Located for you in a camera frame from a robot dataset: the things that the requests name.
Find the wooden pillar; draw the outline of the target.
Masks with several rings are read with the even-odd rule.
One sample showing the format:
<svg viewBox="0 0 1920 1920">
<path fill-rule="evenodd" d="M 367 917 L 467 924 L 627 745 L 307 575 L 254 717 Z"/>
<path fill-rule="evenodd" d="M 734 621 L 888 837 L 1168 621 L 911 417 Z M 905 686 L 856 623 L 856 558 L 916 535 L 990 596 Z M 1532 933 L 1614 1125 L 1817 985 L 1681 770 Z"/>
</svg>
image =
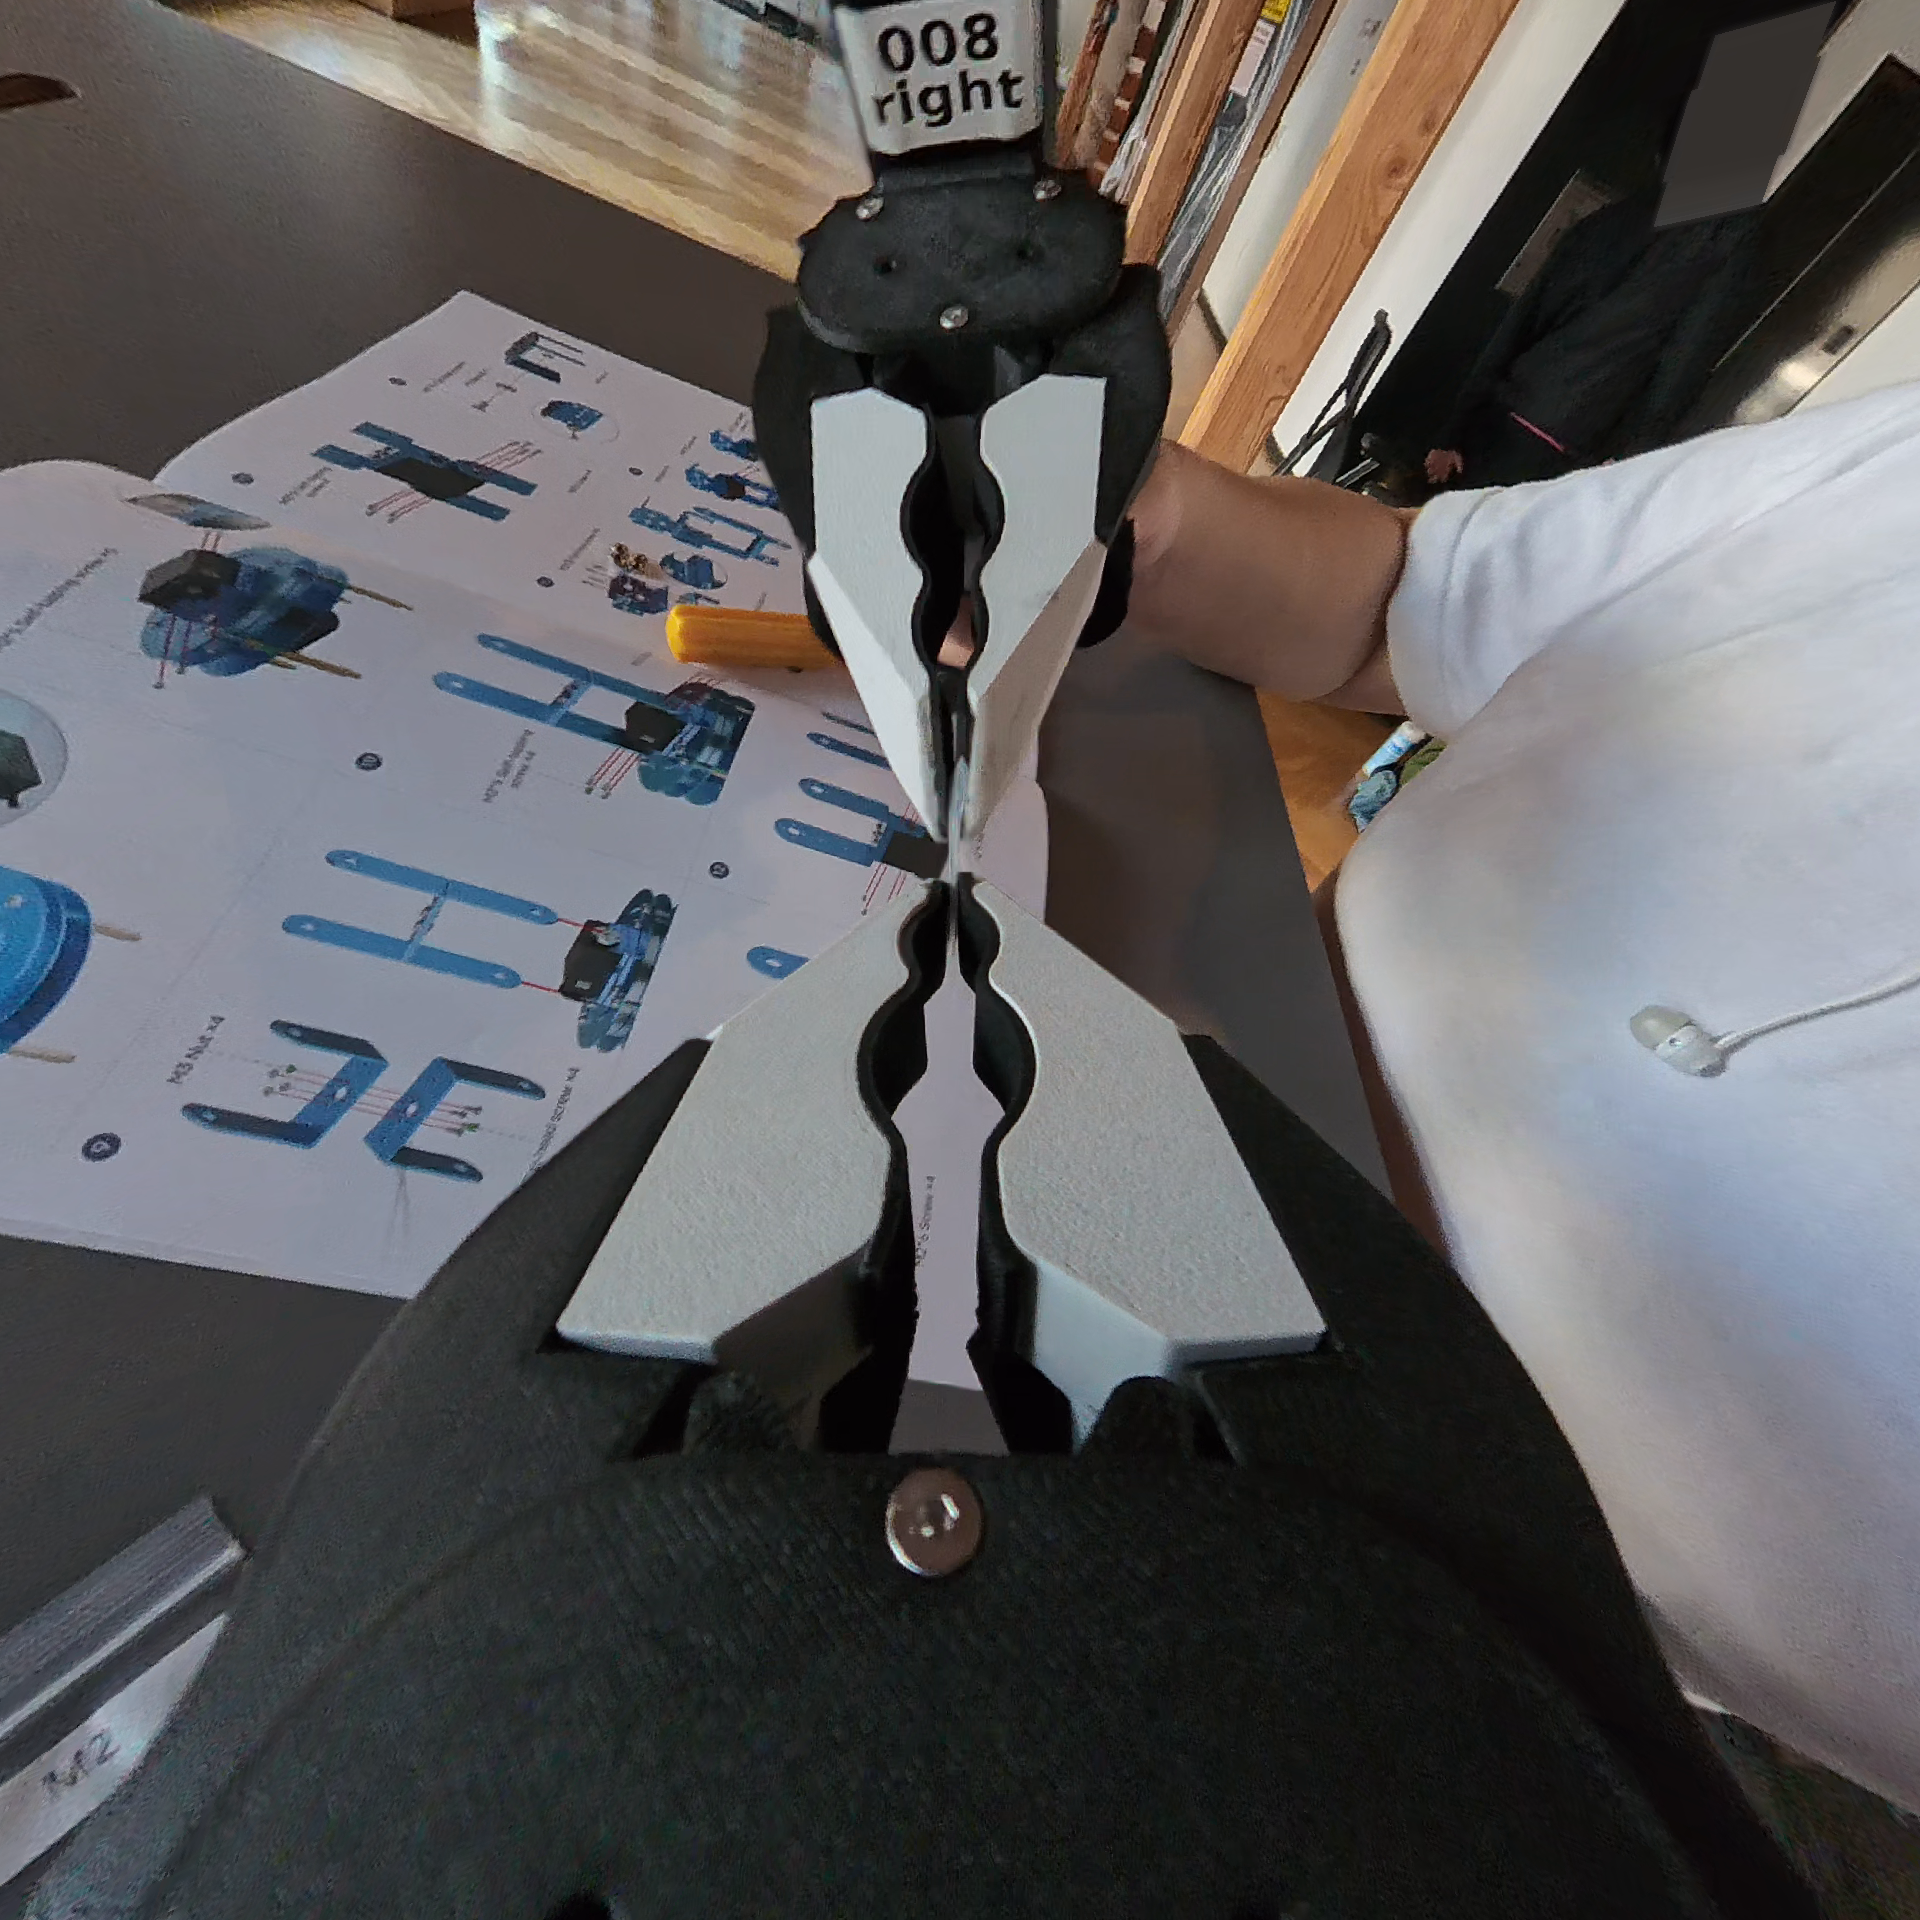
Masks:
<svg viewBox="0 0 1920 1920">
<path fill-rule="evenodd" d="M 1251 471 L 1513 12 L 1396 5 L 1183 422 L 1187 449 Z"/>
</svg>

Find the person in white shirt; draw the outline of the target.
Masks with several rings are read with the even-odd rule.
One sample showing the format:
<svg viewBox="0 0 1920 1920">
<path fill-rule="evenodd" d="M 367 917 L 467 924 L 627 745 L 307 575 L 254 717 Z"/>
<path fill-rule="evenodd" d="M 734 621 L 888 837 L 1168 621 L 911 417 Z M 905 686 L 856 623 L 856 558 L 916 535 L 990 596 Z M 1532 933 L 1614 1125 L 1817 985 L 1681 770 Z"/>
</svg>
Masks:
<svg viewBox="0 0 1920 1920">
<path fill-rule="evenodd" d="M 1461 1278 L 1684 1684 L 1915 1809 L 1915 385 L 1407 535 L 1445 743 L 1336 937 Z M 1679 1071 L 1704 1035 L 1845 1001 Z"/>
</svg>

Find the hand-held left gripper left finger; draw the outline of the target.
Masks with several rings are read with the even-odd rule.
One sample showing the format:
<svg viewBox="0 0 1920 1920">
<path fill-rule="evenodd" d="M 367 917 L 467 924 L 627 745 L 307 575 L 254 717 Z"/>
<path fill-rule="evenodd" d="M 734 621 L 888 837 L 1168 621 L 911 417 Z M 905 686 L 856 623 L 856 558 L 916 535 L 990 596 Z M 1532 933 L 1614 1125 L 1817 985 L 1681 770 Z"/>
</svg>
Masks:
<svg viewBox="0 0 1920 1920">
<path fill-rule="evenodd" d="M 896 1114 L 927 1069 L 951 899 L 909 882 L 713 1030 L 565 1342 L 742 1375 L 804 1447 L 888 1449 L 918 1329 Z"/>
</svg>

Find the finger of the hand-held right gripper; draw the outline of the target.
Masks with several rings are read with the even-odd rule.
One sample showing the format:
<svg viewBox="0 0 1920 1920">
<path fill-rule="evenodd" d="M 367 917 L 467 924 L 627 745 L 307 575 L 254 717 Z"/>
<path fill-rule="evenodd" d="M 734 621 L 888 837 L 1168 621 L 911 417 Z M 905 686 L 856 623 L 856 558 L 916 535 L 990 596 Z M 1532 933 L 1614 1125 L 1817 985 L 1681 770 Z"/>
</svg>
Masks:
<svg viewBox="0 0 1920 1920">
<path fill-rule="evenodd" d="M 1107 387 L 1101 375 L 1047 372 L 977 421 L 977 455 L 999 491 L 999 539 L 976 575 L 983 638 L 966 670 L 959 854 L 1036 747 L 1097 598 L 1107 570 L 1097 539 Z"/>
<path fill-rule="evenodd" d="M 807 581 L 903 794 L 941 852 L 964 863 L 966 678 L 941 660 L 953 615 L 929 598 L 907 514 L 936 474 L 933 422 L 878 388 L 815 397 L 807 417 L 813 549 Z"/>
</svg>

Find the person's right forearm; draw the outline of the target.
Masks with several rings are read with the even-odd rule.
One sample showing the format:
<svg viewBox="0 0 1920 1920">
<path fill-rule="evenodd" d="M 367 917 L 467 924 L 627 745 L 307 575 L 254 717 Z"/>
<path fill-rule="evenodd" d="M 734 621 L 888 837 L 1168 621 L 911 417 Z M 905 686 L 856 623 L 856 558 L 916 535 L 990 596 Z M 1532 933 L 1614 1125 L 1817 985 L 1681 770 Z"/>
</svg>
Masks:
<svg viewBox="0 0 1920 1920">
<path fill-rule="evenodd" d="M 1124 629 L 1293 705 L 1403 716 L 1384 615 L 1415 509 L 1163 442 L 1133 503 Z"/>
</svg>

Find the dark cloth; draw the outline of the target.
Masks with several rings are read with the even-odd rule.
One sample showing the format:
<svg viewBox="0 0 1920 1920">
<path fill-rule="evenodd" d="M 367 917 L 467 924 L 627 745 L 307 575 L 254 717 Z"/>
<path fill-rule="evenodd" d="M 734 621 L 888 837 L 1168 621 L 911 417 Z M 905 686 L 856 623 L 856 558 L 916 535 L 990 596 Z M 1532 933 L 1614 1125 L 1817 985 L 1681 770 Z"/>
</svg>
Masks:
<svg viewBox="0 0 1920 1920">
<path fill-rule="evenodd" d="M 1455 397 L 1441 443 L 1511 417 L 1579 463 L 1657 449 L 1750 319 L 1761 207 L 1657 226 L 1653 198 L 1575 225 L 1513 301 Z"/>
</svg>

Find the printed assembly manual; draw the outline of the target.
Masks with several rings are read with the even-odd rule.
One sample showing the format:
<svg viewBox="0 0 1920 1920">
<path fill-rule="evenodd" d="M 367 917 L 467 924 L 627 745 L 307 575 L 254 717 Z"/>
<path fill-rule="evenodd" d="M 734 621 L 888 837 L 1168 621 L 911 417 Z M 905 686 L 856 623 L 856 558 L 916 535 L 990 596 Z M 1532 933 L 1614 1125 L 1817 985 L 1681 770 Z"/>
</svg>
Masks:
<svg viewBox="0 0 1920 1920">
<path fill-rule="evenodd" d="M 665 644 L 800 610 L 749 412 L 479 295 L 3 530 L 6 1236 L 404 1298 L 909 879 L 843 677 Z"/>
</svg>

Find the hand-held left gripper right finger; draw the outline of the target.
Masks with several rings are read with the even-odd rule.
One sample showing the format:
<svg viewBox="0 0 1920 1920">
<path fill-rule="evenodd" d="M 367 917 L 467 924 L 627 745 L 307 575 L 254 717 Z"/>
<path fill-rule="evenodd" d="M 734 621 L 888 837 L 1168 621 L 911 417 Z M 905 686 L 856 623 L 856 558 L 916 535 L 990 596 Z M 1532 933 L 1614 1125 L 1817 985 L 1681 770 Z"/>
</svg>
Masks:
<svg viewBox="0 0 1920 1920">
<path fill-rule="evenodd" d="M 1113 1391 L 1327 1332 L 1187 1034 L 983 879 L 956 899 L 999 1101 L 966 1343 L 1011 1451 L 1086 1444 Z"/>
</svg>

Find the yellow-handled screwdriver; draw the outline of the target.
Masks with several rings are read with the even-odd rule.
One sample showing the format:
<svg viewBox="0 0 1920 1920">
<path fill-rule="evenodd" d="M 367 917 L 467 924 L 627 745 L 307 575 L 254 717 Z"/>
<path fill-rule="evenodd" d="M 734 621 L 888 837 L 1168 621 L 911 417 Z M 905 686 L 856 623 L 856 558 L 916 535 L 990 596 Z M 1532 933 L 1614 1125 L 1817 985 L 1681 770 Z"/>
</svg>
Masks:
<svg viewBox="0 0 1920 1920">
<path fill-rule="evenodd" d="M 841 666 L 807 615 L 680 604 L 668 610 L 662 631 L 671 659 L 685 666 L 726 673 L 813 673 Z"/>
</svg>

